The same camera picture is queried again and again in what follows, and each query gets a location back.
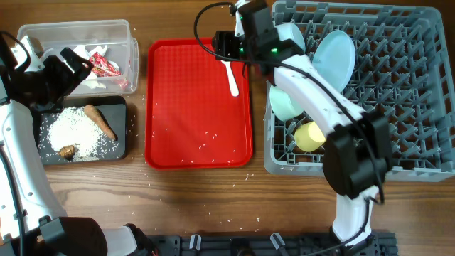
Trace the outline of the yellow plastic cup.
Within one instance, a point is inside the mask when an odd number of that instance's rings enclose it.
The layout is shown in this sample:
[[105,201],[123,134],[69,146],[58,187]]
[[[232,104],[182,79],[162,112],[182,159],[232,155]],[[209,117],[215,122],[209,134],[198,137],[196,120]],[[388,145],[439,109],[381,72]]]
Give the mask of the yellow plastic cup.
[[300,150],[312,152],[321,147],[326,138],[315,122],[309,122],[295,131],[294,140]]

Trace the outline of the grey dishwasher rack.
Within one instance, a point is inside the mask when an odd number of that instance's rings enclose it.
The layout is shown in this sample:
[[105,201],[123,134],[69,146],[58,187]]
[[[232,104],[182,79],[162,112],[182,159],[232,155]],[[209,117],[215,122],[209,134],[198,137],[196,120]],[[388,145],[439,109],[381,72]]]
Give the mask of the grey dishwasher rack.
[[313,56],[341,30],[355,69],[343,95],[390,124],[388,180],[439,182],[454,175],[454,81],[440,12],[426,6],[277,1],[276,24],[296,24]]

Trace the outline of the brown food scrap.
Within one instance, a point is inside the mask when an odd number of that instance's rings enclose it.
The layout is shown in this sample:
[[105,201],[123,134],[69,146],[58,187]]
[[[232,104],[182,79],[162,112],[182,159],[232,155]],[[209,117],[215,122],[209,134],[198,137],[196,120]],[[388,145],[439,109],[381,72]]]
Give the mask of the brown food scrap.
[[59,150],[58,155],[63,159],[71,161],[75,158],[77,151],[78,149],[75,145],[64,146]]

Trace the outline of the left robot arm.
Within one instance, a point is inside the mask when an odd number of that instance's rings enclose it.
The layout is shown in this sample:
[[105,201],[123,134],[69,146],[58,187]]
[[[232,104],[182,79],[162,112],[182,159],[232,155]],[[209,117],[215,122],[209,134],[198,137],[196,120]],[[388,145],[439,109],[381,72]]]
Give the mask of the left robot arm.
[[58,202],[36,147],[33,116],[62,109],[93,64],[70,48],[29,70],[1,32],[1,254],[160,255],[133,224],[103,230],[91,218],[70,217]]

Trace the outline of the small light blue bowl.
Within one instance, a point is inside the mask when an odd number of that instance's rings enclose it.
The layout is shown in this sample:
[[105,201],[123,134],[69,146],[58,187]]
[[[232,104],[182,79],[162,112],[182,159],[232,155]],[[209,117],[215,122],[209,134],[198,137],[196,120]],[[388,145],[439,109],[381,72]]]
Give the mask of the small light blue bowl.
[[303,51],[306,50],[306,44],[304,37],[295,23],[282,23],[276,25],[280,41],[292,40],[297,44]]

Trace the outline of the white rice pile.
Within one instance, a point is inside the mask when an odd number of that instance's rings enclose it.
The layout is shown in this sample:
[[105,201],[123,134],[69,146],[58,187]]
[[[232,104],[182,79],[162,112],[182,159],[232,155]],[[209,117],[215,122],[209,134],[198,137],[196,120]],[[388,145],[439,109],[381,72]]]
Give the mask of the white rice pile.
[[[69,145],[75,145],[78,149],[71,161],[58,155],[62,147]],[[44,164],[108,160],[123,155],[123,145],[108,138],[85,115],[82,107],[68,107],[61,113],[43,114],[37,149]]]

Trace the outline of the green bowl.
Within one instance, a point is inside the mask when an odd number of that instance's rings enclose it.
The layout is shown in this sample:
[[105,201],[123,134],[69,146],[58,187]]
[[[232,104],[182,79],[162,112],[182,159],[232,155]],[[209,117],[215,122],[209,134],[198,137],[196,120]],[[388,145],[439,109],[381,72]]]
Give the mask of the green bowl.
[[275,116],[285,122],[303,113],[301,105],[277,86],[269,89],[269,101]]

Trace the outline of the black waste tray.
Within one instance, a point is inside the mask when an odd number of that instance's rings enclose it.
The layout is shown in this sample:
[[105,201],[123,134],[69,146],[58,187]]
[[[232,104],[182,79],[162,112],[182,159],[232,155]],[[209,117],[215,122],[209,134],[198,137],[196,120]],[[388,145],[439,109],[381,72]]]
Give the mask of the black waste tray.
[[123,155],[116,159],[124,158],[126,154],[126,142],[127,142],[127,105],[123,97],[120,96],[109,96],[109,97],[90,97],[90,98],[72,98],[63,102],[63,108],[61,111],[44,112],[41,114],[33,113],[33,133],[35,135],[36,146],[38,144],[39,135],[39,124],[41,116],[45,113],[61,113],[65,108],[68,107],[82,107],[85,105],[95,106],[106,123],[109,125],[111,130],[117,136],[115,141],[120,142],[123,145]]

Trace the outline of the clear plastic waste bin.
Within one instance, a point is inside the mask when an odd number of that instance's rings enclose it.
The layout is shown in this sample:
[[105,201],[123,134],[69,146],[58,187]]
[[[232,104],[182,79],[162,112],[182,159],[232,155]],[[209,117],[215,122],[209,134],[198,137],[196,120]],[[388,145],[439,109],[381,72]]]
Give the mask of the clear plastic waste bin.
[[125,95],[137,90],[139,46],[124,19],[27,24],[20,27],[17,37],[27,38],[42,60],[49,55],[60,57],[61,50],[69,47],[83,58],[99,53],[118,68],[115,77],[87,78],[71,97]]

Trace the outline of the large light blue plate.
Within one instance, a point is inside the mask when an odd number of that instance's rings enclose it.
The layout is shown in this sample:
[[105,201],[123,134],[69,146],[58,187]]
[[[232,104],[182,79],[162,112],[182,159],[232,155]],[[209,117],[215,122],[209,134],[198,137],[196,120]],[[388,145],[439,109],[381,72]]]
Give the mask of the large light blue plate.
[[355,67],[355,46],[344,31],[330,32],[319,44],[312,64],[336,91],[342,92]]

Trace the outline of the red serving tray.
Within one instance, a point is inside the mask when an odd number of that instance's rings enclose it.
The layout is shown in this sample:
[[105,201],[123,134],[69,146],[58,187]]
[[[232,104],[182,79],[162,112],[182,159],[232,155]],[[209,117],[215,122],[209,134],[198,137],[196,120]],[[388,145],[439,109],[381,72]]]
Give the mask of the red serving tray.
[[211,40],[160,40],[148,52],[144,157],[158,170],[244,166],[252,157],[250,84],[242,64],[232,72],[203,47]]

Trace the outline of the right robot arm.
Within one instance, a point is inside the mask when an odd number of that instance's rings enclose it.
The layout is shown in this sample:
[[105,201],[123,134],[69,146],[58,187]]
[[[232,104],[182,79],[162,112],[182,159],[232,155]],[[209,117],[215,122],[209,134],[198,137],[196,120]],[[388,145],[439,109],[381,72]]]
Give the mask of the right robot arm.
[[364,250],[373,243],[370,218],[373,205],[384,202],[392,147],[386,116],[342,95],[355,65],[353,39],[345,31],[332,31],[309,56],[297,25],[275,24],[266,2],[238,1],[228,7],[235,29],[218,32],[210,53],[258,67],[314,121],[325,139],[323,174],[337,195],[331,226],[336,249],[344,255]]

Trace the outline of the white plastic spoon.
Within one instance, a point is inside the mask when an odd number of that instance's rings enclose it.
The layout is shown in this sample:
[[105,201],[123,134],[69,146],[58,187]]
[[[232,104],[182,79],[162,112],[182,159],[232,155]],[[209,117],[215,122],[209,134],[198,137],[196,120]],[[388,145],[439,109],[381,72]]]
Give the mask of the white plastic spoon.
[[222,60],[221,63],[225,66],[226,73],[227,73],[227,78],[228,78],[228,83],[229,83],[229,88],[230,88],[230,93],[233,97],[238,97],[240,92],[235,80],[235,76],[233,74],[231,64],[229,61]]

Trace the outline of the red snack wrapper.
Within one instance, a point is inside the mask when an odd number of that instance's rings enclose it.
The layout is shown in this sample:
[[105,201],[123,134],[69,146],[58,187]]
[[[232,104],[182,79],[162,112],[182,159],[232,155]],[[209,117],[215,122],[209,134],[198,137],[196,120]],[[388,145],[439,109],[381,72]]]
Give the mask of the red snack wrapper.
[[85,85],[90,89],[107,89],[111,86],[117,86],[124,90],[129,86],[127,79],[117,79],[122,75],[119,67],[109,62],[100,53],[94,52],[89,61],[93,64],[93,69],[87,77]]

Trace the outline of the brown carrot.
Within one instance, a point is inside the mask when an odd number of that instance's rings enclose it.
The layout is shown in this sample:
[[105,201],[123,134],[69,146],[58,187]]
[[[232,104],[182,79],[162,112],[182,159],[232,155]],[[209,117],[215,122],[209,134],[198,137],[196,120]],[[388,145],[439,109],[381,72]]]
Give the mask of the brown carrot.
[[85,105],[83,108],[85,115],[92,120],[100,130],[110,139],[116,140],[117,136],[106,123],[99,110],[93,105]]

